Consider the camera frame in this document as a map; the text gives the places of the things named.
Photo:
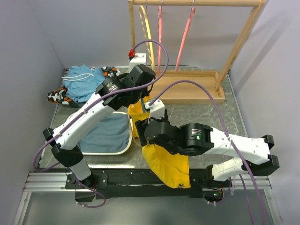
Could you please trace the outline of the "yellow shorts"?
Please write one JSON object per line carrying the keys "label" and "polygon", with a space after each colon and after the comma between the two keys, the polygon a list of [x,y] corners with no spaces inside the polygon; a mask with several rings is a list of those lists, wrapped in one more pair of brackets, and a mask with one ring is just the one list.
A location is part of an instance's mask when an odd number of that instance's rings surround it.
{"label": "yellow shorts", "polygon": [[180,154],[172,155],[163,147],[142,144],[142,137],[133,125],[133,137],[138,138],[142,147],[142,156],[149,168],[170,188],[190,188],[189,159]]}

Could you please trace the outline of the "green hanger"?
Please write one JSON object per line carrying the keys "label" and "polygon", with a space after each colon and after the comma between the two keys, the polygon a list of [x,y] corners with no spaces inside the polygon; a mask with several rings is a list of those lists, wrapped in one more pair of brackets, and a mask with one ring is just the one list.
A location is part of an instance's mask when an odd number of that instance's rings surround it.
{"label": "green hanger", "polygon": [[141,101],[142,112],[143,112],[143,113],[146,113],[146,108],[145,108],[144,98],[141,98],[140,101]]}

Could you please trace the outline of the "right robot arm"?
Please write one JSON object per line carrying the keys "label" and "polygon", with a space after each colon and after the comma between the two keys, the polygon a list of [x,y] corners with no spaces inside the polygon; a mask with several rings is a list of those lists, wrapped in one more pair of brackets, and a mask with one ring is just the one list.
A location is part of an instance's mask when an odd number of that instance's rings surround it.
{"label": "right robot arm", "polygon": [[269,176],[280,167],[278,157],[270,153],[275,144],[271,135],[226,135],[200,123],[177,127],[167,118],[138,120],[135,127],[148,166],[170,188],[191,187],[189,158],[199,155],[231,156],[206,167],[204,179],[211,187],[239,174]]}

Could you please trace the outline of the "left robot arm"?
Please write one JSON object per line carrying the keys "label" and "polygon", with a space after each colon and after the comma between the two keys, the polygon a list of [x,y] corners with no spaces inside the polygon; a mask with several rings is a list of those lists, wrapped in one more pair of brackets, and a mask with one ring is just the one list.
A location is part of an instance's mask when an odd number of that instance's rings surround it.
{"label": "left robot arm", "polygon": [[156,73],[148,66],[135,65],[129,73],[107,77],[90,99],[70,119],[55,129],[47,128],[44,137],[50,142],[54,158],[71,169],[82,188],[93,184],[93,176],[83,158],[78,142],[98,122],[122,107],[137,103],[148,96],[148,86]]}

